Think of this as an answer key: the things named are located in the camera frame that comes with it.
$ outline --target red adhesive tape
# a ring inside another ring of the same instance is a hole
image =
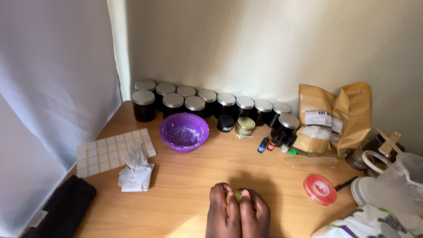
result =
[[[309,174],[304,179],[303,186],[307,195],[323,206],[334,203],[338,197],[334,186],[318,174]]]

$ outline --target sheet of white square stickers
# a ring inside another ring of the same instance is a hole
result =
[[[148,158],[156,155],[147,128],[89,142],[77,147],[77,176],[89,177],[126,165],[121,155],[132,142],[142,142]]]

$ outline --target wooden desk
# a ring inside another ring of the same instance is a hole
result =
[[[148,192],[122,193],[116,168],[85,180],[97,189],[75,237],[204,237],[210,188],[227,182],[234,189],[255,189],[269,204],[272,213],[271,237],[308,238],[318,228],[339,219],[357,207],[349,187],[339,191],[338,200],[320,206],[304,192],[302,182],[310,173],[320,174],[333,184],[362,176],[341,160],[329,167],[296,167],[283,163],[284,154],[257,152],[266,125],[258,127],[255,138],[239,140],[234,131],[216,129],[214,117],[206,119],[210,136],[199,149],[180,154],[166,146],[159,136],[162,114],[153,122],[134,118],[132,103],[126,101],[97,139],[148,128],[157,155]]]

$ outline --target small gold tin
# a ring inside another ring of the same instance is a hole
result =
[[[236,122],[235,132],[238,135],[249,136],[253,133],[255,122],[250,117],[242,116]]]

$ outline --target white curtain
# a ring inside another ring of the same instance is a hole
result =
[[[121,104],[106,0],[0,1],[0,93],[70,169]]]
[[[0,1],[0,237],[19,237],[120,104],[106,0]]]

